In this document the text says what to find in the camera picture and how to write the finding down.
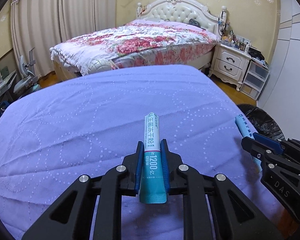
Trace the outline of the teal white sachet stick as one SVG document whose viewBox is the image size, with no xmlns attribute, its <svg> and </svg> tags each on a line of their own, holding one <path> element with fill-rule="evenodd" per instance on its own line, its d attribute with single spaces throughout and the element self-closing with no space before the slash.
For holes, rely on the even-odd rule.
<svg viewBox="0 0 300 240">
<path fill-rule="evenodd" d="M 164 204 L 167 193 L 162 172 L 159 117 L 155 113 L 145 116 L 144 154 L 139 200 L 143 204 Z"/>
</svg>

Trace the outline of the black lined trash bin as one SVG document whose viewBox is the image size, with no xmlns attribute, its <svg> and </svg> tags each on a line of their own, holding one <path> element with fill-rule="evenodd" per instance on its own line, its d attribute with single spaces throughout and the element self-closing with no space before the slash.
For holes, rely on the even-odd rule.
<svg viewBox="0 0 300 240">
<path fill-rule="evenodd" d="M 275 120 L 257 106 L 242 103 L 237 107 L 247 117 L 258 133 L 273 140 L 285 140 L 285 136 Z"/>
</svg>

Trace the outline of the clear plastic drawer unit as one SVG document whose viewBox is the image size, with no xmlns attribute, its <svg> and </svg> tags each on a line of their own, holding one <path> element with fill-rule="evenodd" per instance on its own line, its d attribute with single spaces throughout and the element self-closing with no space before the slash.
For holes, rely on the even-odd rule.
<svg viewBox="0 0 300 240">
<path fill-rule="evenodd" d="M 257 101 L 268 76 L 269 68 L 261 61 L 252 58 L 244 76 L 240 92 Z"/>
</svg>

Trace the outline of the white two-drawer nightstand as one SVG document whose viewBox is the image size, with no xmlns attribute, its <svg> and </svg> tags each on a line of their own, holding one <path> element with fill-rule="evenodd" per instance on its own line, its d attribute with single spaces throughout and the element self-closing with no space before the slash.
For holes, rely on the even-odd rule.
<svg viewBox="0 0 300 240">
<path fill-rule="evenodd" d="M 225 83 L 235 85 L 239 92 L 250 60 L 249 54 L 218 43 L 215 46 L 208 77 L 214 75 Z"/>
</svg>

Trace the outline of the nightstand clutter bottles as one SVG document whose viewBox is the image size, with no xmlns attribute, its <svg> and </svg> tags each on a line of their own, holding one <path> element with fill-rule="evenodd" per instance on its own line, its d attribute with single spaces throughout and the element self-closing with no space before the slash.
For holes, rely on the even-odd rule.
<svg viewBox="0 0 300 240">
<path fill-rule="evenodd" d="M 227 21 L 224 26 L 219 25 L 219 32 L 222 34 L 221 43 L 229 47 L 239 49 L 252 58 L 257 59 L 265 63 L 264 55 L 255 47 L 252 46 L 251 41 L 242 36 L 236 35 L 232 29 L 230 29 L 230 22 Z"/>
</svg>

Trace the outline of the white bed with floral quilt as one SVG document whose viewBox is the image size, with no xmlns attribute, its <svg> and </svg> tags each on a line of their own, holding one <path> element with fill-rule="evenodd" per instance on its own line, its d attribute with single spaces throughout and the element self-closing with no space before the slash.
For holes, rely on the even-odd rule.
<svg viewBox="0 0 300 240">
<path fill-rule="evenodd" d="M 128 67 L 206 65 L 220 41 L 226 22 L 195 0 L 157 0 L 125 25 L 84 34 L 50 48 L 51 60 L 62 70 L 82 76 Z"/>
</svg>

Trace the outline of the beige pleated curtain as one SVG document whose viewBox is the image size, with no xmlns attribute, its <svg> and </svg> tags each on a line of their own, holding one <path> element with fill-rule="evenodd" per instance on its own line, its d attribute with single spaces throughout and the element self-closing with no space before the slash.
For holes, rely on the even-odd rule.
<svg viewBox="0 0 300 240">
<path fill-rule="evenodd" d="M 116 23 L 116 0 L 12 0 L 11 32 L 15 58 L 34 50 L 35 72 L 53 71 L 50 48 Z"/>
</svg>

